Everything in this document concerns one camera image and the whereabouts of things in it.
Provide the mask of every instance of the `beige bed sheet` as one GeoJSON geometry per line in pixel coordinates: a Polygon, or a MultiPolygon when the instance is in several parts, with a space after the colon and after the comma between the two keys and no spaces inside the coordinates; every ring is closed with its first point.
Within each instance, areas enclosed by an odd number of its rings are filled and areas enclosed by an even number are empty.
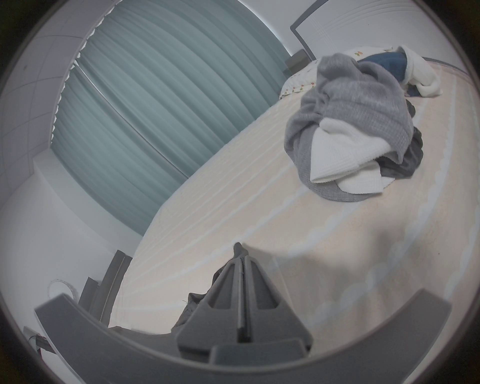
{"type": "Polygon", "coordinates": [[[432,67],[444,93],[410,98],[424,141],[410,180],[359,203],[307,190],[283,150],[302,93],[290,95],[161,207],[125,274],[110,326],[169,332],[188,293],[205,293],[240,241],[312,332],[313,354],[372,330],[419,288],[451,301],[425,366],[457,328],[480,279],[480,102],[468,76],[432,67]]]}

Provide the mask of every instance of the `headboard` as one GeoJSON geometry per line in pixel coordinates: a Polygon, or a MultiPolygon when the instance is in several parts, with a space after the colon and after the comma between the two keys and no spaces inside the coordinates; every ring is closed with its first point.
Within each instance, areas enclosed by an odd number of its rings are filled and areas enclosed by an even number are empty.
{"type": "Polygon", "coordinates": [[[355,47],[405,44],[465,71],[455,49],[413,0],[316,0],[290,27],[315,60],[355,47]]]}

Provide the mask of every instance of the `pillow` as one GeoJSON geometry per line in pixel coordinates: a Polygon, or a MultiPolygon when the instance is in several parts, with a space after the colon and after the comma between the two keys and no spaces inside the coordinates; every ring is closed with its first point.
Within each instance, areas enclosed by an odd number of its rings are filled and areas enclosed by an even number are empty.
{"type": "MultiPolygon", "coordinates": [[[[377,53],[390,51],[393,51],[393,47],[357,47],[349,49],[343,53],[358,61],[368,56],[376,55],[377,53]]],[[[285,84],[283,84],[280,92],[280,99],[287,95],[291,95],[292,93],[308,91],[315,87],[315,84],[317,83],[317,66],[319,62],[320,59],[314,60],[305,68],[290,76],[285,84]]]]}
{"type": "Polygon", "coordinates": [[[296,74],[289,77],[285,84],[283,84],[280,98],[284,98],[292,93],[308,91],[315,87],[317,82],[317,65],[320,59],[312,61],[305,68],[298,71],[296,74]]]}
{"type": "Polygon", "coordinates": [[[356,47],[356,48],[346,50],[342,53],[345,53],[346,55],[353,57],[356,61],[358,61],[366,57],[369,57],[371,55],[376,55],[377,53],[384,53],[384,52],[391,52],[391,51],[393,51],[393,47],[384,47],[384,48],[356,47]]]}

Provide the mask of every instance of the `gray sweater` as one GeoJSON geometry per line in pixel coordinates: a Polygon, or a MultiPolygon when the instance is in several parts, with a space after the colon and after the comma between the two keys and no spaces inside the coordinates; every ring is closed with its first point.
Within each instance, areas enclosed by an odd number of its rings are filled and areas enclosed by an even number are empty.
{"type": "Polygon", "coordinates": [[[343,192],[334,181],[312,183],[312,138],[324,117],[343,120],[363,132],[385,139],[401,164],[413,135],[402,88],[386,69],[373,62],[357,63],[336,53],[318,64],[317,84],[301,99],[300,110],[287,123],[285,152],[295,163],[299,178],[325,199],[354,202],[371,194],[343,192]]]}

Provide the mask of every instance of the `curtain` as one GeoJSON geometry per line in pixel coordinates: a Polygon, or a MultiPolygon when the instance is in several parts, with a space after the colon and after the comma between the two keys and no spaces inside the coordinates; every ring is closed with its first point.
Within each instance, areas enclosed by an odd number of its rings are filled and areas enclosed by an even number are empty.
{"type": "Polygon", "coordinates": [[[71,70],[52,150],[144,234],[189,176],[276,103],[288,57],[237,0],[123,0],[71,70]]]}

